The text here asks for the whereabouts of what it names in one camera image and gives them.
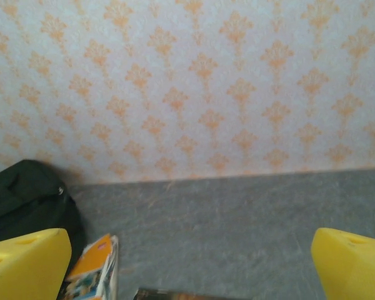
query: wall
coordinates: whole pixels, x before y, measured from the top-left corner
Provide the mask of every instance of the wall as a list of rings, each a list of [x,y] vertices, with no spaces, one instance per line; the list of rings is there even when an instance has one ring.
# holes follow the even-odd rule
[[[0,169],[375,167],[375,0],[0,0]]]

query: yellow plastic object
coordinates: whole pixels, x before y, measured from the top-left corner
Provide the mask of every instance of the yellow plastic object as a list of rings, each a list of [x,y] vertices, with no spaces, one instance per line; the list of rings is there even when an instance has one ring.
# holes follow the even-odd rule
[[[375,300],[375,239],[320,228],[311,254],[329,300]]]
[[[71,258],[65,229],[0,242],[0,300],[55,300]]]

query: floor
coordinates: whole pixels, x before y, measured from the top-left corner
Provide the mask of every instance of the floor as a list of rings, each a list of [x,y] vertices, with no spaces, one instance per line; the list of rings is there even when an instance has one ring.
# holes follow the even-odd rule
[[[118,299],[139,286],[249,299],[325,299],[319,227],[375,238],[375,171],[71,188],[93,241],[120,238]]]

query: magazine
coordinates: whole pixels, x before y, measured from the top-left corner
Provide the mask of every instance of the magazine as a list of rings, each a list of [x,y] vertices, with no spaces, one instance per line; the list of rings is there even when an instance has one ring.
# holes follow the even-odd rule
[[[175,292],[164,289],[139,288],[133,300],[249,300],[216,296],[200,296],[186,292]]]
[[[60,300],[115,300],[118,238],[109,234],[85,247],[62,285]]]

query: black backpack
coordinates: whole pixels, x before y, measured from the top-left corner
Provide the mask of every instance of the black backpack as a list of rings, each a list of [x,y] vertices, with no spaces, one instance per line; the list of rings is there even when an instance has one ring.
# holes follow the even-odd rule
[[[66,229],[69,270],[86,245],[81,216],[66,185],[46,165],[23,160],[0,172],[0,241],[48,228]]]

